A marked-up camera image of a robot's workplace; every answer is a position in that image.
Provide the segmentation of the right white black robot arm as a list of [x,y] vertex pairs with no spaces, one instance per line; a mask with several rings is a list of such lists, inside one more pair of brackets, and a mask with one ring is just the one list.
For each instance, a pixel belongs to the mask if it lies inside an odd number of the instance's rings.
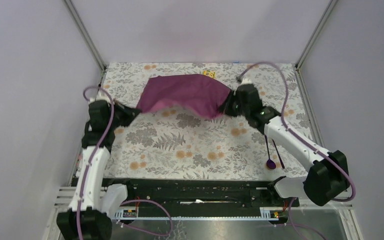
[[321,147],[299,133],[280,112],[262,103],[252,83],[231,90],[219,109],[227,116],[245,117],[251,127],[280,144],[307,171],[305,177],[283,176],[273,181],[266,193],[271,205],[279,206],[287,198],[307,198],[317,206],[354,199],[356,187],[345,154]]

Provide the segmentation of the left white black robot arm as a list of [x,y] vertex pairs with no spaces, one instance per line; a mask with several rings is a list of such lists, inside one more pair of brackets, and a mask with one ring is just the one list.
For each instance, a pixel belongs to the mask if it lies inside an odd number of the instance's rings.
[[89,103],[89,120],[81,140],[80,176],[68,209],[56,218],[64,239],[109,240],[112,219],[120,204],[128,206],[134,202],[134,190],[123,184],[109,186],[104,195],[101,190],[115,129],[129,126],[140,113],[140,109],[119,102],[94,100]]

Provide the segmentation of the purple cloth napkin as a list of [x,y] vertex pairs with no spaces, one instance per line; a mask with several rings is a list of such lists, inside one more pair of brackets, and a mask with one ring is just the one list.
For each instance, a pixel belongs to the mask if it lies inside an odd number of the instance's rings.
[[184,74],[149,78],[136,105],[142,113],[181,106],[200,117],[215,119],[228,99],[231,88],[204,74]]

